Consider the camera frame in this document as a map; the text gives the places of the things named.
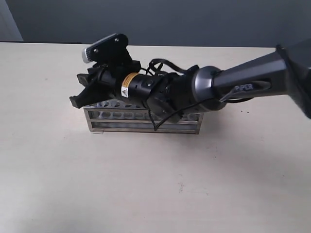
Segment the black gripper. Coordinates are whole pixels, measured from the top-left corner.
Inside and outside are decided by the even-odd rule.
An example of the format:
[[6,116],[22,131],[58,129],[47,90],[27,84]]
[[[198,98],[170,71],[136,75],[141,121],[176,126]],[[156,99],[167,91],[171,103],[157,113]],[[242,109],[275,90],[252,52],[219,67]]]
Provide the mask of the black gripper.
[[86,74],[77,74],[78,82],[85,88],[69,98],[72,106],[80,109],[105,100],[123,100],[121,84],[130,73],[136,73],[135,66],[98,67],[88,69]]

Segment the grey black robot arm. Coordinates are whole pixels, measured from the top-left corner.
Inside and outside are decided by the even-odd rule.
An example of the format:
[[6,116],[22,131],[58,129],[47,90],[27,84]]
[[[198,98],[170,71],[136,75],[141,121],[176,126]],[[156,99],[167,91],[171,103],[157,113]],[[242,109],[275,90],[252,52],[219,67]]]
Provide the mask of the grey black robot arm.
[[218,111],[228,103],[288,95],[305,116],[311,115],[310,40],[277,45],[274,52],[227,70],[182,69],[160,58],[143,68],[131,58],[126,37],[118,34],[86,48],[84,60],[93,66],[77,76],[84,89],[70,97],[76,108],[117,99],[142,105],[161,122],[178,122],[186,114]]

